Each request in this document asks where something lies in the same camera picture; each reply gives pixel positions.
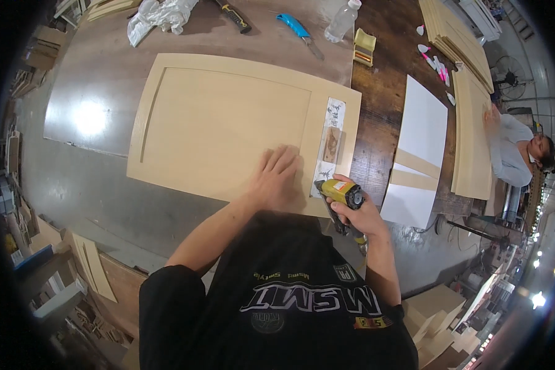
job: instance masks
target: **person's right hand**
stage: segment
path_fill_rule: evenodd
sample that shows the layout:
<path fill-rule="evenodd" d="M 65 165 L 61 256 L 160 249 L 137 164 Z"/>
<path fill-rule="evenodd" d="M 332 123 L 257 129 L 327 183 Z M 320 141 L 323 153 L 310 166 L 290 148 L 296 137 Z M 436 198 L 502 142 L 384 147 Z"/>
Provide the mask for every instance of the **person's right hand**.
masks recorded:
<path fill-rule="evenodd" d="M 500 129 L 500 124 L 500 111 L 498 111 L 495 104 L 491 104 L 491 109 L 483 114 L 483 128 L 485 129 L 485 134 L 487 136 L 495 135 Z"/>
<path fill-rule="evenodd" d="M 347 176 L 334 174 L 333 178 L 339 181 L 354 182 Z M 331 205 L 331 209 L 335 211 L 341 222 L 344 224 L 351 223 L 356 229 L 360 230 L 364 235 L 370 236 L 389 236 L 388 228 L 385 221 L 380 216 L 376 205 L 365 191 L 364 198 L 366 201 L 362 204 L 359 210 L 354 211 L 346 204 L 333 202 L 330 197 L 327 198 L 327 203 Z"/>

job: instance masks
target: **white shirt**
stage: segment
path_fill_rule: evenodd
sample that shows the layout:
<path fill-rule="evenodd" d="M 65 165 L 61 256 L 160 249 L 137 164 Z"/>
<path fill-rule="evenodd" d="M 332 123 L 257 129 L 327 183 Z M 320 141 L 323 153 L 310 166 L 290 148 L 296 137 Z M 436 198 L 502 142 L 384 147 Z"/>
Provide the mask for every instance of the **white shirt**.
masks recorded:
<path fill-rule="evenodd" d="M 524 123 L 510 114 L 501 114 L 499 132 L 489 142 L 491 166 L 494 174 L 514 187 L 525 187 L 532 180 L 530 173 L 516 143 L 523 140 L 530 141 L 534 135 Z M 528 154 L 530 161 L 534 158 Z"/>

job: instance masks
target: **bottle cap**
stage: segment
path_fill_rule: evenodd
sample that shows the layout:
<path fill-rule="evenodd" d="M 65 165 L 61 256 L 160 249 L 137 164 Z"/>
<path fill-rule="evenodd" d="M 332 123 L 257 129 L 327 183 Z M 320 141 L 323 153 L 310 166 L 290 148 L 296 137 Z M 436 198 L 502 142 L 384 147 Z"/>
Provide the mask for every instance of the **bottle cap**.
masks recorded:
<path fill-rule="evenodd" d="M 349 0 L 347 2 L 347 5 L 351 8 L 351 9 L 355 9 L 358 10 L 360 8 L 360 6 L 362 6 L 362 2 L 360 0 Z"/>

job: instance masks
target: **plastic water bottle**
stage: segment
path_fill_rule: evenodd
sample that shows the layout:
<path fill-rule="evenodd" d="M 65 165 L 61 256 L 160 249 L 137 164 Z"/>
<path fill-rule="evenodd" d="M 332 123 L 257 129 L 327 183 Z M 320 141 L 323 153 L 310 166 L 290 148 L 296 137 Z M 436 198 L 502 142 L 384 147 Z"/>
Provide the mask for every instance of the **plastic water bottle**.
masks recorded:
<path fill-rule="evenodd" d="M 332 43 L 338 43 L 343 40 L 346 32 L 353 27 L 353 23 L 357 18 L 357 10 L 362 6 L 360 0 L 349 0 L 335 14 L 331 24 L 325 29 L 325 38 Z"/>

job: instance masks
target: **plastic bag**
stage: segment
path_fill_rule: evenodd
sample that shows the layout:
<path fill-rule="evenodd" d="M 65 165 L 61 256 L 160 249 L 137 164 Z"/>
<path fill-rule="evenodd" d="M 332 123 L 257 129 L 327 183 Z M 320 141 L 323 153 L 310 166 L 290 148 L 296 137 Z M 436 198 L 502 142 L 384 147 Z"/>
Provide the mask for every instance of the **plastic bag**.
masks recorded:
<path fill-rule="evenodd" d="M 136 15 L 129 20 L 129 43 L 136 47 L 155 26 L 159 26 L 163 32 L 170 29 L 172 33 L 180 35 L 197 2 L 198 0 L 165 0 L 159 4 L 156 0 L 144 0 Z"/>

